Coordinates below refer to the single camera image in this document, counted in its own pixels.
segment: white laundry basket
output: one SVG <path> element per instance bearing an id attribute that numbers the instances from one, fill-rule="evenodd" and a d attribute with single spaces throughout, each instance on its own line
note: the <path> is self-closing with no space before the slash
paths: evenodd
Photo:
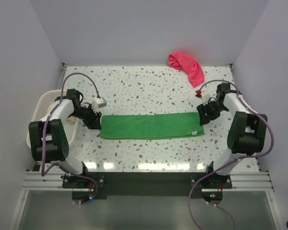
<path id="1" fill-rule="evenodd" d="M 32 121 L 39 121 L 46 116 L 54 105 L 54 100 L 61 95 L 61 90 L 51 90 L 43 94 L 37 103 Z M 68 140 L 69 147 L 72 147 L 78 131 L 79 119 L 71 117 L 64 124 L 64 131 Z M 47 135 L 46 140 L 50 140 L 51 136 Z M 31 147 L 29 132 L 27 134 L 27 145 Z"/>

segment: pink cloth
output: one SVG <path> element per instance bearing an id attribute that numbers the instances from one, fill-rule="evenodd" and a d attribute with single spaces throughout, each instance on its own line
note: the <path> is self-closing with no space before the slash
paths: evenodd
<path id="1" fill-rule="evenodd" d="M 204 72 L 202 67 L 191 56 L 182 52 L 170 54 L 168 64 L 174 69 L 184 70 L 188 74 L 188 80 L 194 88 L 203 83 Z"/>

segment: white wall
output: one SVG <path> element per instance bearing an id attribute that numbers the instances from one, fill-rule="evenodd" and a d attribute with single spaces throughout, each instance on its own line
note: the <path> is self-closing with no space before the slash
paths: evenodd
<path id="1" fill-rule="evenodd" d="M 31 0 L 63 62 L 165 65 L 175 50 L 233 63 L 269 0 Z"/>
<path id="2" fill-rule="evenodd" d="M 8 229 L 32 166 L 29 121 L 39 97 L 58 86 L 60 70 L 29 0 L 0 0 L 0 230 Z"/>
<path id="3" fill-rule="evenodd" d="M 233 70 L 246 101 L 274 130 L 274 150 L 260 163 L 288 221 L 288 0 L 270 0 Z"/>

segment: green cloth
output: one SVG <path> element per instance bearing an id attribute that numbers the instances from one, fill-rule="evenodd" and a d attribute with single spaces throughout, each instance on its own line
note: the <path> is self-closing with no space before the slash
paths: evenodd
<path id="1" fill-rule="evenodd" d="M 101 119 L 102 138 L 158 140 L 201 136 L 198 113 L 157 115 L 104 115 Z"/>

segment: speckled tabletop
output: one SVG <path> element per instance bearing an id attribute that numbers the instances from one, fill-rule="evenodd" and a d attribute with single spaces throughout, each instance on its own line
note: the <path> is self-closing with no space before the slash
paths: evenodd
<path id="1" fill-rule="evenodd" d="M 205 81 L 233 81 L 229 67 L 203 67 Z M 65 76 L 81 72 L 96 83 L 100 96 L 108 103 L 104 115 L 149 115 L 197 112 L 201 100 L 184 71 L 166 66 L 67 67 Z M 215 95 L 217 82 L 204 90 Z M 76 88 L 84 102 L 96 96 L 92 84 L 83 76 L 66 81 L 66 89 Z M 204 172 L 211 161 L 226 149 L 231 124 L 229 112 L 204 126 L 205 135 L 166 140 L 102 139 L 98 130 L 89 130 L 82 121 L 70 155 L 83 161 L 89 171 L 111 172 Z M 258 172 L 255 159 L 244 159 L 233 172 Z"/>

